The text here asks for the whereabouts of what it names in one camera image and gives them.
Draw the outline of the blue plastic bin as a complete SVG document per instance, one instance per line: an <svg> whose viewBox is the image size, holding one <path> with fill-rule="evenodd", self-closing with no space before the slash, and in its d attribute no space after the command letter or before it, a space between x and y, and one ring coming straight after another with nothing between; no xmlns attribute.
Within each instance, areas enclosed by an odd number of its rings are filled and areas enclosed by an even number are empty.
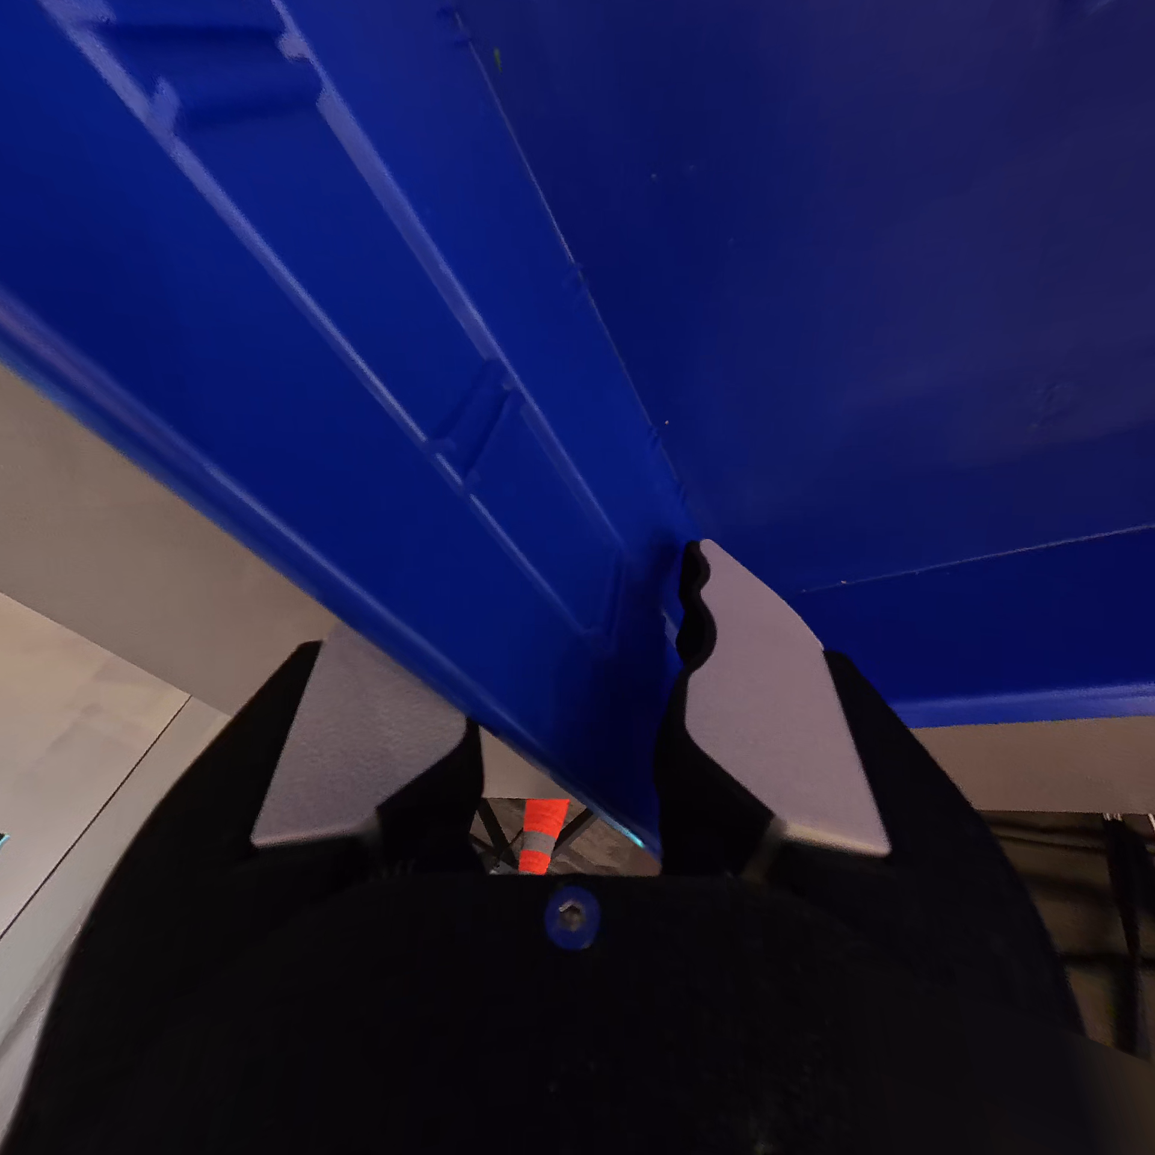
<svg viewBox="0 0 1155 1155"><path fill-rule="evenodd" d="M685 540L1153 713L1153 3L3 3L3 359L658 845Z"/></svg>

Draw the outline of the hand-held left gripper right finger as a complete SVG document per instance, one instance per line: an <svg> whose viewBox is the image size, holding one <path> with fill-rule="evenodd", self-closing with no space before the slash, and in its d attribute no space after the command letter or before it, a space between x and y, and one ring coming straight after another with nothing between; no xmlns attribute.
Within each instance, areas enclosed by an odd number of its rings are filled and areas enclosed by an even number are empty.
<svg viewBox="0 0 1155 1155"><path fill-rule="evenodd" d="M803 619L713 540L686 544L681 667L658 730L660 870L763 878L788 844L884 859L891 841Z"/></svg>

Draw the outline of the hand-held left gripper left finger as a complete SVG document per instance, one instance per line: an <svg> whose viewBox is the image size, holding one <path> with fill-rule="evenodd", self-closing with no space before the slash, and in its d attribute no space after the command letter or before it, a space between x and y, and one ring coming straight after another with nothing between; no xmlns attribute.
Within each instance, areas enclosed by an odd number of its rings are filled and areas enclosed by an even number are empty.
<svg viewBox="0 0 1155 1155"><path fill-rule="evenodd" d="M312 665L252 829L259 848L373 839L391 872L479 872L479 724L347 625Z"/></svg>

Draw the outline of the orange traffic cone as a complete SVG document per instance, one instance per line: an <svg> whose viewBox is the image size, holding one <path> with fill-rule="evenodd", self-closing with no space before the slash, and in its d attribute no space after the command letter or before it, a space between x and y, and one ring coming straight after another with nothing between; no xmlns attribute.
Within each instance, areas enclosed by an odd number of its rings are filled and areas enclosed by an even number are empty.
<svg viewBox="0 0 1155 1155"><path fill-rule="evenodd" d="M567 825L570 799L528 799L524 808L523 840L517 852L521 874L549 872L559 837Z"/></svg>

